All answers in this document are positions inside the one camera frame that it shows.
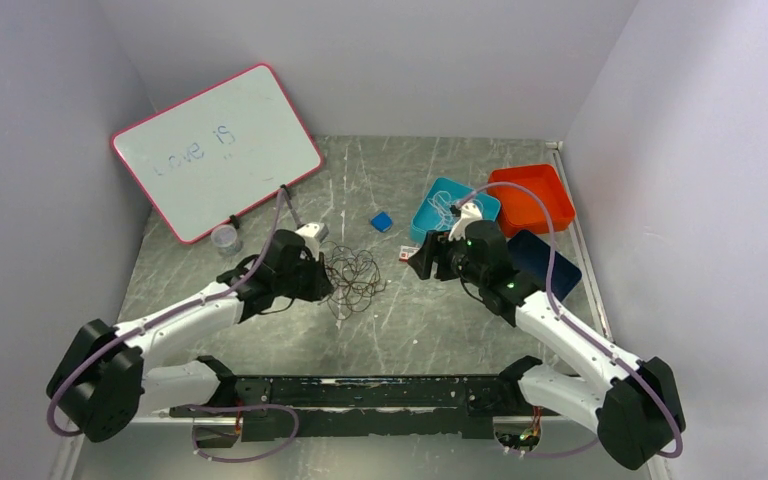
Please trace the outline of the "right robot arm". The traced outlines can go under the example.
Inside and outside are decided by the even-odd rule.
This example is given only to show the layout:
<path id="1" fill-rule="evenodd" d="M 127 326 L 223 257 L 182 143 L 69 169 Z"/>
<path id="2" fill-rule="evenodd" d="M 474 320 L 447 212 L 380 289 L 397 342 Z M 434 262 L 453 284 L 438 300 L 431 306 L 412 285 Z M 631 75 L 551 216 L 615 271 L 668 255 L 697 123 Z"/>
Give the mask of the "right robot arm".
<path id="1" fill-rule="evenodd" d="M 516 267 L 499 228 L 487 220 L 461 232 L 430 231 L 408 265 L 422 280 L 473 285 L 487 310 L 535 337 L 574 371 L 559 373 L 525 357 L 502 373 L 502 406 L 547 408 L 591 431 L 621 466 L 636 470 L 656 455 L 683 450 L 686 421 L 671 367 L 642 360 L 598 335 L 563 308 L 539 281 Z"/>

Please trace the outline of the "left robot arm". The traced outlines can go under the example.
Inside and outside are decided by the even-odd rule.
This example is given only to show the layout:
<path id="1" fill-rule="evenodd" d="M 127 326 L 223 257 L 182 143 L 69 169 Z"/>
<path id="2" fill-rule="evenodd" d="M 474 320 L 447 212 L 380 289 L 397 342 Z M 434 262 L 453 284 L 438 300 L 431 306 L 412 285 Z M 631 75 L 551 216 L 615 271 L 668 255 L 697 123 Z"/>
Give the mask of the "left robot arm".
<path id="1" fill-rule="evenodd" d="M 54 412 L 75 425 L 75 435 L 102 442 L 135 417 L 177 407 L 221 416 L 241 404 L 236 375 L 212 356 L 185 364 L 164 361 L 189 344 L 252 317 L 275 313 L 278 298 L 318 302 L 334 290 L 321 243 L 322 223 L 279 229 L 259 255 L 219 275 L 198 293 L 136 320 L 84 324 L 46 387 L 50 428 L 65 436 Z"/>

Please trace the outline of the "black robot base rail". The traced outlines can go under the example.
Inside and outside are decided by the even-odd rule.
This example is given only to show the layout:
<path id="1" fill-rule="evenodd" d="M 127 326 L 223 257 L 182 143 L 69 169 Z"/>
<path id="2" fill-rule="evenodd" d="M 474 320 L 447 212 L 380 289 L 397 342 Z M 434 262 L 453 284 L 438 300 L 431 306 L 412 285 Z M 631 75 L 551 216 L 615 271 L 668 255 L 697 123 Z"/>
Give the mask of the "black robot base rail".
<path id="1" fill-rule="evenodd" d="M 545 408 L 528 404 L 497 375 L 240 376 L 235 389 L 211 401 L 214 412 L 171 409 L 199 425 L 241 425 L 244 442 L 300 437 L 453 434 L 493 439 L 505 421 L 529 425 Z"/>

